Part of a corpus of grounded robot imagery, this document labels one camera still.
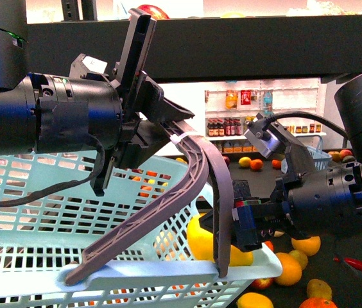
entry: plastic basket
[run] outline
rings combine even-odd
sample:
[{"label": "plastic basket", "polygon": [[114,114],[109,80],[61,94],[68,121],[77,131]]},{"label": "plastic basket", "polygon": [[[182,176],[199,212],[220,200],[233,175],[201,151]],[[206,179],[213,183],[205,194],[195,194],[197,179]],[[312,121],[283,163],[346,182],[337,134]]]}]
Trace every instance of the plastic basket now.
[{"label": "plastic basket", "polygon": [[[319,136],[320,140],[318,142],[318,145],[316,148],[312,146],[306,146],[308,149],[309,154],[311,154],[316,170],[324,170],[328,167],[329,162],[332,160],[332,156],[330,156],[328,153],[322,151],[322,138]],[[288,170],[288,165],[286,163],[286,159],[284,159],[281,163],[281,171],[283,173],[286,173]]]},{"label": "plastic basket", "polygon": [[[95,155],[0,157],[0,200],[84,178]],[[177,183],[186,169],[152,157],[138,171],[113,170],[103,197],[84,184],[0,209],[0,307],[225,307],[254,279],[280,275],[278,259],[265,246],[254,252],[252,266],[230,268],[225,278],[212,262],[194,261],[185,238],[198,213],[193,201],[79,284],[64,284],[85,247]],[[141,189],[145,185],[151,190]],[[212,203],[208,185],[201,195]]]}]

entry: black floor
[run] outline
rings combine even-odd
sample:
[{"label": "black floor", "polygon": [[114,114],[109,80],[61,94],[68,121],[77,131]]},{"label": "black floor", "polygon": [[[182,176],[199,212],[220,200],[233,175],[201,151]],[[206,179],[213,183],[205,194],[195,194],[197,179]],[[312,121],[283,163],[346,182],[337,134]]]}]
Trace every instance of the black floor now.
[{"label": "black floor", "polygon": [[[235,162],[231,163],[230,171],[233,179],[247,179],[252,195],[261,198],[269,197],[275,185],[275,177],[280,174],[280,171],[274,170],[269,162],[265,162],[263,170],[259,172],[240,169]],[[362,307],[362,279],[332,260],[333,236],[321,236],[321,240],[320,251],[309,258],[309,264],[298,284],[291,287],[273,285],[267,290],[260,291],[272,300],[274,308],[298,308],[307,298],[306,286],[312,278],[322,279],[332,287],[333,301],[338,308]],[[293,249],[291,239],[287,235],[273,239],[273,243],[275,252],[289,252]],[[338,252],[344,257],[362,261],[362,234],[342,239],[338,244]],[[230,304],[229,307],[235,307],[235,304]]]}]

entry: tangerine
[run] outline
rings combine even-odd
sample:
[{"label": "tangerine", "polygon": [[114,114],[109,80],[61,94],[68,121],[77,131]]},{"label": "tangerine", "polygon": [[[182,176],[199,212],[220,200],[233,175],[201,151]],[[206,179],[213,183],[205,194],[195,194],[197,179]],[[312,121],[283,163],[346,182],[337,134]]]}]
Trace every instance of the tangerine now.
[{"label": "tangerine", "polygon": [[268,246],[268,248],[273,252],[273,244],[272,244],[271,241],[266,241],[266,242],[264,242],[264,244],[265,244],[266,246]]},{"label": "tangerine", "polygon": [[259,171],[263,168],[264,162],[262,162],[261,159],[253,159],[253,160],[251,160],[250,165],[251,165],[252,170]]},{"label": "tangerine", "polygon": [[334,302],[324,298],[311,297],[304,300],[299,308],[338,308]]},{"label": "tangerine", "polygon": [[274,278],[280,286],[293,286],[302,277],[302,268],[298,261],[288,253],[278,252],[275,254],[282,264],[282,274]]},{"label": "tangerine", "polygon": [[280,160],[273,159],[271,163],[272,163],[272,168],[281,170],[282,162]]},{"label": "tangerine", "polygon": [[309,239],[291,239],[291,243],[294,249],[304,252],[308,257],[312,257],[321,247],[321,238],[312,236]]},{"label": "tangerine", "polygon": [[271,300],[265,295],[249,292],[238,298],[238,308],[273,308]]}]

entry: apple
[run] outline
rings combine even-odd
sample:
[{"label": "apple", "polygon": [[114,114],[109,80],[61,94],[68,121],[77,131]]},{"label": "apple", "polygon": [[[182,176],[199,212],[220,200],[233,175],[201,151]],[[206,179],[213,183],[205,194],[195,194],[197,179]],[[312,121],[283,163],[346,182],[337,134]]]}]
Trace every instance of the apple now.
[{"label": "apple", "polygon": [[250,287],[255,290],[263,290],[270,287],[272,283],[273,278],[258,278],[250,284]]},{"label": "apple", "polygon": [[166,12],[161,10],[158,6],[150,5],[150,4],[142,4],[138,8],[140,10],[143,10],[147,14],[150,14],[155,20],[169,19]]},{"label": "apple", "polygon": [[222,158],[224,158],[224,162],[227,164],[227,167],[230,165],[231,160],[228,156],[222,156]]},{"label": "apple", "polygon": [[341,159],[344,159],[346,156],[354,156],[354,154],[352,154],[352,151],[348,149],[341,150],[340,154],[341,154]]}]

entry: grocery item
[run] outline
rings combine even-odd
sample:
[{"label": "grocery item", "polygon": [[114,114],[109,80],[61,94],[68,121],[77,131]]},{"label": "grocery item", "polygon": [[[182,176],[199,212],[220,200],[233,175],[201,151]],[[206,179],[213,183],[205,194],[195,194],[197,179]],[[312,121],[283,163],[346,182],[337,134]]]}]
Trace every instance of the grocery item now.
[{"label": "grocery item", "polygon": [[330,156],[332,156],[332,160],[334,162],[341,162],[342,161],[342,158],[341,158],[341,153],[338,152],[338,151],[329,151],[328,154]]},{"label": "grocery item", "polygon": [[261,159],[253,159],[251,160],[251,169],[254,171],[259,171],[263,168],[264,162]]},{"label": "grocery item", "polygon": [[275,255],[282,265],[282,274],[274,278],[275,283],[280,286],[293,286],[302,277],[301,265],[288,253],[278,252]]},{"label": "grocery item", "polygon": [[232,142],[225,141],[223,151],[224,151],[224,153],[233,153],[234,152],[234,145],[232,144]]},{"label": "grocery item", "polygon": [[241,153],[243,151],[243,147],[239,141],[234,142],[234,153]]},{"label": "grocery item", "polygon": [[308,265],[308,256],[301,252],[300,250],[292,250],[289,252],[290,255],[292,255],[301,265],[302,270],[304,270]]},{"label": "grocery item", "polygon": [[[187,225],[187,242],[197,260],[212,261],[212,233],[201,228],[200,215],[191,218]],[[253,263],[252,252],[241,252],[235,246],[231,246],[230,266],[249,266]]]},{"label": "grocery item", "polygon": [[235,90],[227,90],[225,96],[225,108],[233,109],[238,105],[238,93]]},{"label": "grocery item", "polygon": [[238,298],[237,308],[273,308],[273,304],[265,295],[249,292]]},{"label": "grocery item", "polygon": [[334,302],[324,298],[311,297],[304,300],[299,308],[338,308]]},{"label": "grocery item", "polygon": [[251,105],[251,90],[241,90],[241,105]]},{"label": "grocery item", "polygon": [[251,159],[249,157],[241,157],[238,164],[242,168],[249,168],[251,166]]},{"label": "grocery item", "polygon": [[263,112],[264,112],[264,115],[266,115],[266,116],[270,116],[273,114],[273,112],[272,112],[272,91],[266,91],[264,93]]},{"label": "grocery item", "polygon": [[321,247],[321,238],[312,236],[309,239],[291,239],[292,247],[304,252],[308,257],[315,255]]},{"label": "grocery item", "polygon": [[311,279],[307,285],[307,296],[324,298],[332,300],[332,289],[325,281],[320,279]]}]

